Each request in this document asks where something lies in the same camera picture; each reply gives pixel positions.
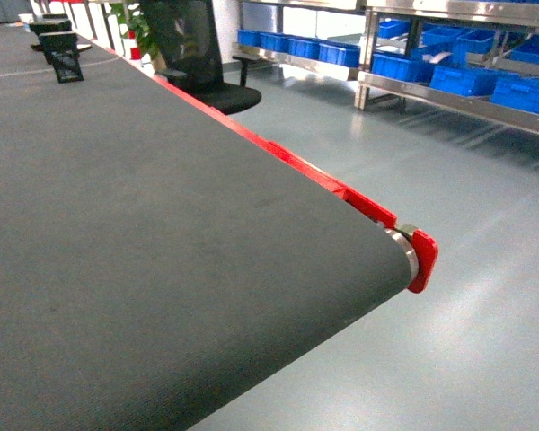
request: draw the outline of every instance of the mesh chair back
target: mesh chair back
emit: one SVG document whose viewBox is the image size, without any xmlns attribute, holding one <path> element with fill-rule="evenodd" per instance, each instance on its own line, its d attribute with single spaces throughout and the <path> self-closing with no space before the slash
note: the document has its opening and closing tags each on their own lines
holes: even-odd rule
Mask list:
<svg viewBox="0 0 539 431">
<path fill-rule="evenodd" d="M 168 68 L 200 90 L 224 81 L 211 0 L 141 0 L 142 12 Z"/>
</svg>

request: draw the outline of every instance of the floor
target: floor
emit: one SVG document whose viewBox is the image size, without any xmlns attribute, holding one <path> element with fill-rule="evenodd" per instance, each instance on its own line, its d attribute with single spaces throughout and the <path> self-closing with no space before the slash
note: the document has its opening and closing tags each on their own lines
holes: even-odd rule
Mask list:
<svg viewBox="0 0 539 431">
<path fill-rule="evenodd" d="M 237 82 L 238 73 L 227 74 Z M 429 288 L 402 293 L 194 428 L 539 430 L 539 137 L 353 87 L 254 72 L 234 118 L 434 236 Z"/>
</svg>

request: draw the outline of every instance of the blue storage box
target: blue storage box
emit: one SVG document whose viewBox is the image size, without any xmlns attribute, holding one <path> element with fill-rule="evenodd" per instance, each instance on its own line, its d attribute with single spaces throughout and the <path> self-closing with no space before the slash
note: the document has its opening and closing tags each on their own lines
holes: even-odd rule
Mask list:
<svg viewBox="0 0 539 431">
<path fill-rule="evenodd" d="M 494 40 L 495 31 L 493 30 L 470 31 L 457 38 L 459 43 L 467 47 L 467 52 L 475 54 L 487 54 L 493 48 Z"/>
<path fill-rule="evenodd" d="M 261 34 L 259 31 L 253 30 L 238 30 L 237 42 L 242 45 L 249 45 L 251 47 L 261 46 Z"/>
<path fill-rule="evenodd" d="M 520 47 L 513 49 L 509 58 L 539 65 L 539 36 L 533 36 Z"/>
<path fill-rule="evenodd" d="M 539 79 L 501 78 L 491 102 L 539 114 Z"/>
<path fill-rule="evenodd" d="M 411 23 L 409 21 L 391 20 L 379 23 L 379 31 L 377 37 L 383 39 L 391 39 L 396 36 L 401 36 L 410 30 Z"/>
<path fill-rule="evenodd" d="M 408 83 L 428 83 L 431 81 L 435 65 L 412 60 L 399 54 L 374 54 L 372 73 Z"/>
<path fill-rule="evenodd" d="M 437 66 L 429 86 L 460 96 L 488 96 L 493 94 L 495 84 L 504 76 L 518 75 L 500 70 Z"/>
<path fill-rule="evenodd" d="M 467 32 L 469 30 L 457 29 L 456 27 L 435 27 L 431 30 L 423 31 L 421 39 L 424 45 L 435 45 L 437 43 L 453 42 Z"/>
<path fill-rule="evenodd" d="M 467 53 L 469 52 L 469 47 L 465 43 L 456 42 L 453 45 L 453 55 L 451 58 L 451 63 L 456 66 L 467 66 Z"/>
<path fill-rule="evenodd" d="M 270 51 L 288 52 L 289 37 L 281 33 L 262 33 L 261 47 Z"/>
<path fill-rule="evenodd" d="M 435 29 L 436 27 L 441 27 L 439 24 L 432 24 L 431 22 L 423 23 L 423 31 Z"/>
<path fill-rule="evenodd" d="M 319 60 L 345 67 L 358 67 L 359 47 L 349 43 L 323 42 L 320 43 Z"/>
<path fill-rule="evenodd" d="M 320 41 L 312 39 L 290 38 L 289 53 L 292 56 L 317 60 L 320 57 Z"/>
</svg>

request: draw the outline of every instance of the white wall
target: white wall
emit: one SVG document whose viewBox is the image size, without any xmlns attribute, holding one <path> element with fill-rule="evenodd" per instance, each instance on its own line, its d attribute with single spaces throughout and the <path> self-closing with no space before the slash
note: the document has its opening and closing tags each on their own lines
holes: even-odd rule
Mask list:
<svg viewBox="0 0 539 431">
<path fill-rule="evenodd" d="M 320 11 L 317 13 L 316 36 L 320 39 L 362 34 L 366 30 L 365 15 Z"/>
<path fill-rule="evenodd" d="M 229 63 L 232 61 L 232 43 L 237 41 L 240 27 L 238 0 L 214 0 L 214 14 L 222 62 Z"/>
<path fill-rule="evenodd" d="M 317 12 L 309 9 L 285 7 L 284 8 L 284 33 L 295 34 L 296 36 L 305 36 L 307 38 L 315 37 L 315 22 Z"/>
</svg>

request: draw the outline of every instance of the conveyor belt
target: conveyor belt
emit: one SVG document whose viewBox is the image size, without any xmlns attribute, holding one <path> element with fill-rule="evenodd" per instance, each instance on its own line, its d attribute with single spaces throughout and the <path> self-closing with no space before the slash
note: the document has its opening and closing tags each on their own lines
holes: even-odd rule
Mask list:
<svg viewBox="0 0 539 431">
<path fill-rule="evenodd" d="M 0 429 L 186 429 L 408 286 L 326 189 L 101 49 L 58 84 L 32 42 L 0 27 Z"/>
</svg>

